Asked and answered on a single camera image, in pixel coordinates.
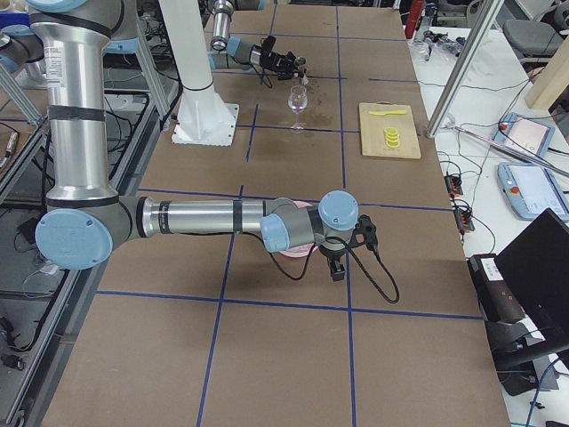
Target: pink bowl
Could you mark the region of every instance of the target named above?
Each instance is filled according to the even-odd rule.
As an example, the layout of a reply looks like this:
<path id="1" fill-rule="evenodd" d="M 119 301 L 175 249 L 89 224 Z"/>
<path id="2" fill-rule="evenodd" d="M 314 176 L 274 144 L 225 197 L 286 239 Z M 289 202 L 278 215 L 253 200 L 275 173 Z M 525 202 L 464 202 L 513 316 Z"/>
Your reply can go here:
<path id="1" fill-rule="evenodd" d="M 295 201 L 294 204 L 297 205 L 298 207 L 310 206 L 310 203 L 300 202 L 300 201 Z M 311 247 L 312 247 L 312 244 L 308 243 L 308 244 L 302 245 L 302 246 L 291 247 L 290 249 L 287 249 L 286 251 L 280 251 L 280 253 L 283 254 L 284 256 L 288 256 L 290 258 L 302 258 L 303 256 L 307 256 L 309 254 Z M 314 246 L 314 249 L 312 250 L 312 252 L 316 251 L 316 249 L 317 249 L 317 246 Z"/>

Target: label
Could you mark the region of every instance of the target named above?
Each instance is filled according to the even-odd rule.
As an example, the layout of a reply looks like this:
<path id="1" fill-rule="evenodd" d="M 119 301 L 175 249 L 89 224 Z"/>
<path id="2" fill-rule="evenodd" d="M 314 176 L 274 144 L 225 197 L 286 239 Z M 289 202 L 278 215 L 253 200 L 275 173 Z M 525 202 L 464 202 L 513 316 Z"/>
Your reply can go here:
<path id="1" fill-rule="evenodd" d="M 59 47 L 44 48 L 45 76 L 49 87 L 64 87 L 63 52 Z"/>
<path id="2" fill-rule="evenodd" d="M 486 273 L 488 280 L 490 280 L 491 282 L 504 280 L 504 278 L 500 274 L 500 271 L 498 270 L 498 267 L 496 267 L 494 258 L 482 258 L 480 262 L 482 263 L 482 268 L 484 269 L 484 272 Z"/>

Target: black monitor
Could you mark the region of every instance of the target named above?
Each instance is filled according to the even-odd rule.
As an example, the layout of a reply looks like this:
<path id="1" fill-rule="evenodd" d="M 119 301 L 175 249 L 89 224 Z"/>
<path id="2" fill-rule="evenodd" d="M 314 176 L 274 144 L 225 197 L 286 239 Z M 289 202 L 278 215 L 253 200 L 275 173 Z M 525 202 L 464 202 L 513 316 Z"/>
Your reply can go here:
<path id="1" fill-rule="evenodd" d="M 495 359 L 511 368 L 557 353 L 569 365 L 569 228 L 545 210 L 495 258 L 512 294 L 545 337 Z"/>

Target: red cylinder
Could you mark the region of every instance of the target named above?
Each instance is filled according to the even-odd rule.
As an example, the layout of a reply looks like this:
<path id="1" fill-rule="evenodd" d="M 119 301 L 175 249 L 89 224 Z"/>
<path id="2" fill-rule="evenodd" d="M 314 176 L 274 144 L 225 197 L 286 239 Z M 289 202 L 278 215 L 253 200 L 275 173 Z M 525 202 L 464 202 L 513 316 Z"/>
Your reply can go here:
<path id="1" fill-rule="evenodd" d="M 423 10 L 423 4 L 424 0 L 413 0 L 413 3 L 411 4 L 407 23 L 405 24 L 405 38 L 407 38 L 407 40 L 413 38 L 413 34 L 415 34 L 417 22 L 419 21 Z"/>

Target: wooden cutting board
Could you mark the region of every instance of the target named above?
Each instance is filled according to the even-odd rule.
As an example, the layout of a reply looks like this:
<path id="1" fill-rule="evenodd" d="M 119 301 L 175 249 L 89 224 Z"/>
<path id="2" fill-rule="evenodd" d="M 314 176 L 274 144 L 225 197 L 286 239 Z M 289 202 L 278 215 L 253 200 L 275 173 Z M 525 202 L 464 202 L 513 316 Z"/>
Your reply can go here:
<path id="1" fill-rule="evenodd" d="M 405 110 L 405 115 L 374 116 L 370 111 Z M 372 157 L 421 158 L 413 113 L 408 105 L 372 104 L 360 102 L 359 126 L 362 139 L 362 154 Z M 395 127 L 399 131 L 399 147 L 392 149 L 385 143 L 383 130 Z"/>

